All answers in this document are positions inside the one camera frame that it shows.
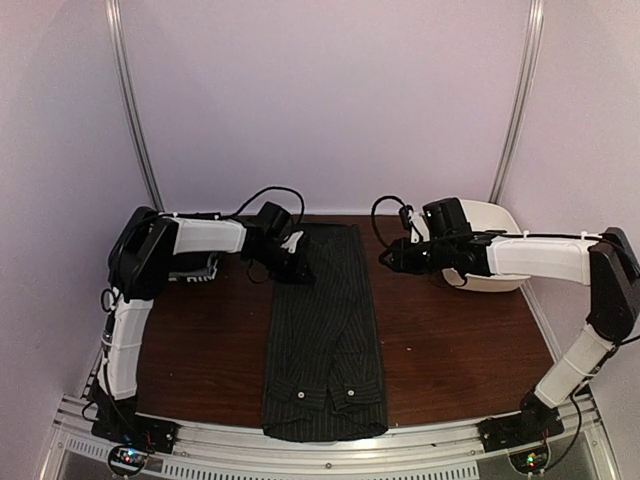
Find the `black pinstriped long sleeve shirt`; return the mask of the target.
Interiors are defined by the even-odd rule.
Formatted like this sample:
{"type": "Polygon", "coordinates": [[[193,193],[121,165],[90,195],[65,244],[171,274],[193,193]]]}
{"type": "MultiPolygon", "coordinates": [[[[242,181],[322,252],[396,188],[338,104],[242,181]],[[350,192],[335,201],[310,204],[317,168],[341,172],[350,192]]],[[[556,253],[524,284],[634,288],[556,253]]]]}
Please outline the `black pinstriped long sleeve shirt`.
{"type": "Polygon", "coordinates": [[[304,229],[315,281],[274,286],[262,431],[296,443],[382,435],[384,365],[361,231],[354,224],[304,229]]]}

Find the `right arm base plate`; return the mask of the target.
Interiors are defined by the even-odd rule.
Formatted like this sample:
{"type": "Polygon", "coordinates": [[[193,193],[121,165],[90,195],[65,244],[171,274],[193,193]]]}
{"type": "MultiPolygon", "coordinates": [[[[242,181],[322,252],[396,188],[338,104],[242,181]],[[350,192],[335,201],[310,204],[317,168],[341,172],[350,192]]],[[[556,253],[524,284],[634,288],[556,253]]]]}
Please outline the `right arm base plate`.
{"type": "Polygon", "coordinates": [[[477,424],[477,429],[486,453],[542,442],[565,431],[558,413],[539,423],[523,412],[487,418],[477,424]]]}

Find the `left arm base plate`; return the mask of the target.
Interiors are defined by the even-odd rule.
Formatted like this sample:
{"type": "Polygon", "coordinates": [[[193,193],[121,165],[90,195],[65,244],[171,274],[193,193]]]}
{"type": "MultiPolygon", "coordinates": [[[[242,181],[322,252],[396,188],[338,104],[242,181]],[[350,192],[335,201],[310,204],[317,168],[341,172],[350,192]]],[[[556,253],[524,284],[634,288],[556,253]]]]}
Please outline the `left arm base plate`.
{"type": "Polygon", "coordinates": [[[137,414],[122,418],[112,410],[99,410],[91,427],[95,437],[163,454],[173,452],[177,431],[178,425],[172,421],[137,414]]]}

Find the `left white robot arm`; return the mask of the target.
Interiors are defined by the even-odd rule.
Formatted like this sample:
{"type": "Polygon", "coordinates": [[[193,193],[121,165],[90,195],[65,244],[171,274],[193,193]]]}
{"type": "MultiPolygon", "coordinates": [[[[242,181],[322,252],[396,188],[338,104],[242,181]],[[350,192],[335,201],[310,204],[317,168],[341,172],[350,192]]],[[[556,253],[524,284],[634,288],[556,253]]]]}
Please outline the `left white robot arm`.
{"type": "Polygon", "coordinates": [[[291,226],[292,216],[267,202],[250,219],[217,214],[180,214],[139,207],[108,257],[111,301],[103,306],[102,360],[92,393],[97,420],[123,444],[144,433],[135,415],[137,364],[146,321],[179,261],[199,254],[204,275],[213,274],[219,254],[237,254],[259,263],[272,280],[310,285],[314,275],[307,261],[308,235],[291,226]]]}

